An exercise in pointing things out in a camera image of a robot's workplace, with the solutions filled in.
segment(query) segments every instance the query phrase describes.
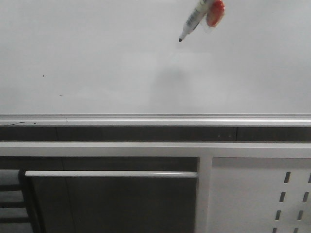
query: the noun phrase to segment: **perforated panel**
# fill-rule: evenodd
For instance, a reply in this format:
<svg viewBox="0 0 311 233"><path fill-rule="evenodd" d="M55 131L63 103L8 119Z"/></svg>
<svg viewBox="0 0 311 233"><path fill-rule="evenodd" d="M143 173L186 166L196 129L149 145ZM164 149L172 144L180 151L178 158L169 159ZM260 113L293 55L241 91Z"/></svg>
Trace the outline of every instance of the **perforated panel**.
<svg viewBox="0 0 311 233"><path fill-rule="evenodd" d="M310 233L311 159L214 158L209 233Z"/></svg>

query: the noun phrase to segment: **whiteboard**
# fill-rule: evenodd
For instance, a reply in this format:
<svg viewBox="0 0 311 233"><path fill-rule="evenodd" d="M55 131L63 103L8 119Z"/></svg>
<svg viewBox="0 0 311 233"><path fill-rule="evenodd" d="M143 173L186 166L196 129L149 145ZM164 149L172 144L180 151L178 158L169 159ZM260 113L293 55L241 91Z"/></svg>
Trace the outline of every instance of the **whiteboard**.
<svg viewBox="0 0 311 233"><path fill-rule="evenodd" d="M0 0L0 114L311 114L311 2Z"/></svg>

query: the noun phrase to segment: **marker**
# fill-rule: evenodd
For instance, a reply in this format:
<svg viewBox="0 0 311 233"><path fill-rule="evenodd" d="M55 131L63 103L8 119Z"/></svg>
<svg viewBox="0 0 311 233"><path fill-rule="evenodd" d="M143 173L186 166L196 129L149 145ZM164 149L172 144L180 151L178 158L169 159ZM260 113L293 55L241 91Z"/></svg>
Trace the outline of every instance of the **marker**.
<svg viewBox="0 0 311 233"><path fill-rule="evenodd" d="M179 37L179 42L182 42L188 34L194 31L213 3L214 0L200 0L197 3L183 27L183 32Z"/></svg>

